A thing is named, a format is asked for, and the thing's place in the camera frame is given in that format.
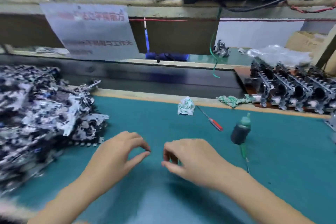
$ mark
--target teal work mat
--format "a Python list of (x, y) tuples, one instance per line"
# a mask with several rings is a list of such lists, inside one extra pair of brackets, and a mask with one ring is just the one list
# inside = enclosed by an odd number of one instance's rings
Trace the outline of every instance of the teal work mat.
[[(226, 196), (199, 188), (161, 167), (166, 141), (204, 138), (225, 159), (244, 167), (230, 134), (246, 111), (202, 107), (223, 127), (217, 131), (198, 109), (177, 115), (177, 105), (95, 97), (110, 116), (105, 138), (121, 131), (138, 132), (151, 155), (80, 216), (91, 224), (254, 223)], [(336, 146), (321, 119), (251, 112), (247, 138), (251, 175), (317, 224), (335, 222)], [(43, 176), (15, 192), (18, 202), (39, 210), (83, 171), (96, 149), (72, 147)], [(136, 149), (131, 157), (141, 152)]]

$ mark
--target forearm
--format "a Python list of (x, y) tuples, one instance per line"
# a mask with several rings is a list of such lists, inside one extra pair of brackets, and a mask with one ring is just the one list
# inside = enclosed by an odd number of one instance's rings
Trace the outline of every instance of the forearm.
[(222, 181), (218, 190), (231, 197), (261, 224), (313, 224), (299, 211), (259, 184), (247, 172), (237, 168), (235, 178)]
[(71, 224), (96, 198), (88, 184), (76, 180), (62, 189), (28, 224)]

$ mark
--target red screwdriver handle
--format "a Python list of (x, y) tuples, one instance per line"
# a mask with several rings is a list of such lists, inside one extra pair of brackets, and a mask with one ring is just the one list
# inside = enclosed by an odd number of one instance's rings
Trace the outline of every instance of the red screwdriver handle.
[(217, 121), (213, 120), (212, 118), (209, 118), (209, 121), (212, 123), (212, 125), (215, 126), (216, 129), (218, 129), (219, 131), (223, 131), (222, 126), (219, 125), (219, 124), (217, 123)]

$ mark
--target green nozzle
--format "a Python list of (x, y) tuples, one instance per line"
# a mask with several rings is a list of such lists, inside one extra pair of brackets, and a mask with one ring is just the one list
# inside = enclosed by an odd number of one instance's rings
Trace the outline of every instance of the green nozzle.
[(246, 127), (251, 126), (250, 113), (247, 113), (247, 116), (242, 117), (240, 123)]

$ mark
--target conveyor belt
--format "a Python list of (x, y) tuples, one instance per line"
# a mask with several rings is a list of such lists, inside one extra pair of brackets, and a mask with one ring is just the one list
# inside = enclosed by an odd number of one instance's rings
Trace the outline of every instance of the conveyor belt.
[(0, 64), (57, 66), (65, 79), (79, 85), (101, 79), (100, 88), (179, 96), (216, 98), (244, 97), (241, 80), (233, 70), (145, 65), (125, 62), (80, 61), (19, 55), (1, 55)]

